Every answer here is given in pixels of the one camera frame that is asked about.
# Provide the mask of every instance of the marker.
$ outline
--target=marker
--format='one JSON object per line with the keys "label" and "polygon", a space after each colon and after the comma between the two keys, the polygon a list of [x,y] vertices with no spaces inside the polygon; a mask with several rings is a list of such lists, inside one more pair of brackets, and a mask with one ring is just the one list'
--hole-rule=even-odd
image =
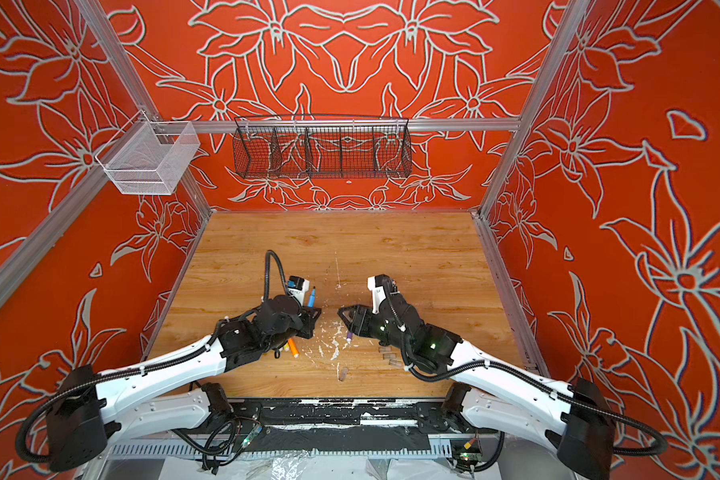
{"label": "marker", "polygon": [[298,350],[296,349],[296,343],[293,341],[293,339],[288,339],[288,346],[291,349],[291,353],[293,354],[293,358],[298,358]]}

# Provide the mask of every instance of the orange wall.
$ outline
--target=orange wall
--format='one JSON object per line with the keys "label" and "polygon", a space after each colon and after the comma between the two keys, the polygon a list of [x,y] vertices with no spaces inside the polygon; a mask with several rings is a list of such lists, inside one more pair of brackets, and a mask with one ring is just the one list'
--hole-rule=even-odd
{"label": "orange wall", "polygon": [[107,184],[0,310],[0,479],[48,474],[14,438],[70,370],[140,360],[200,225],[182,187],[141,197]]}
{"label": "orange wall", "polygon": [[[0,0],[0,265],[135,111],[72,2]],[[199,227],[182,187],[108,184],[0,310],[1,480],[48,475],[14,437],[71,369],[140,359]],[[33,449],[43,441],[44,427]]]}
{"label": "orange wall", "polygon": [[595,1],[490,222],[551,375],[669,439],[613,478],[720,478],[720,2]]}
{"label": "orange wall", "polygon": [[69,4],[0,1],[0,265],[136,112]]}
{"label": "orange wall", "polygon": [[[564,8],[549,0],[102,5],[160,113],[175,120],[518,115]],[[203,135],[207,155],[192,172],[219,210],[464,209],[480,204],[508,139],[414,136],[413,177],[349,183],[243,180],[232,172],[231,139]]]}

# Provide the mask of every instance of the metal rail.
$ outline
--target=metal rail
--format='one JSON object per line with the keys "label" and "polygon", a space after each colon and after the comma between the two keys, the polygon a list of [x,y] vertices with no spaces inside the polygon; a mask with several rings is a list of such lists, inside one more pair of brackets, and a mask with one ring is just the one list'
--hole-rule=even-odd
{"label": "metal rail", "polygon": [[[389,125],[389,119],[359,118],[356,120],[239,120],[240,126],[280,128],[316,128],[316,127],[375,127]],[[180,134],[185,121],[153,122],[158,134]],[[192,126],[198,134],[233,134],[238,123],[234,121],[194,120]],[[411,132],[431,131],[516,131],[520,126],[517,117],[508,118],[412,118],[408,120]]]}
{"label": "metal rail", "polygon": [[525,139],[528,138],[530,134],[530,129],[536,121],[541,105],[552,85],[552,81],[555,79],[557,69],[563,62],[568,46],[576,34],[579,23],[581,23],[582,18],[584,18],[589,4],[590,0],[573,0],[568,3],[565,9],[563,19],[560,21],[560,25],[558,25],[557,31],[552,37],[552,42],[550,42],[547,49],[547,55],[541,63],[539,73],[536,75],[536,81],[530,88],[528,98],[525,101],[525,105],[523,105],[523,110],[520,112],[522,121],[519,122],[518,128],[515,129],[512,138],[509,140],[509,144],[504,149],[504,154],[501,155],[499,164],[494,170],[493,179],[480,202],[479,211],[480,216],[483,218],[488,217],[488,211],[496,203],[501,188],[504,186],[504,182],[509,175],[512,165],[518,158]]}

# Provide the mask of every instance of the black wire basket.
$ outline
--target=black wire basket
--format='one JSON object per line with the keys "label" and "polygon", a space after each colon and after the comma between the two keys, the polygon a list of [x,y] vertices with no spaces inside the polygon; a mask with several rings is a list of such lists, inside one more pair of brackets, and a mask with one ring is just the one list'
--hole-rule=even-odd
{"label": "black wire basket", "polygon": [[337,115],[236,118],[235,173],[242,178],[406,178],[412,146],[405,118]]}

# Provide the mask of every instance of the wooden floor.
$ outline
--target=wooden floor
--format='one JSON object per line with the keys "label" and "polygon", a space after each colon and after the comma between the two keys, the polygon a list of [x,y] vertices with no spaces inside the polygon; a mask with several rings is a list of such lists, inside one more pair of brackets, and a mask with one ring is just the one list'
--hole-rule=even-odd
{"label": "wooden floor", "polygon": [[[301,356],[269,352],[214,379],[232,397],[442,396],[450,382],[419,381],[393,367],[375,340],[346,341],[340,306],[371,305],[366,279],[387,274],[425,322],[521,365],[470,214],[214,214],[163,323],[151,357],[213,331],[218,319],[260,303],[264,253],[280,256],[286,277],[307,278],[323,308]],[[279,284],[273,280],[272,293]],[[345,381],[338,374],[349,368]]]}

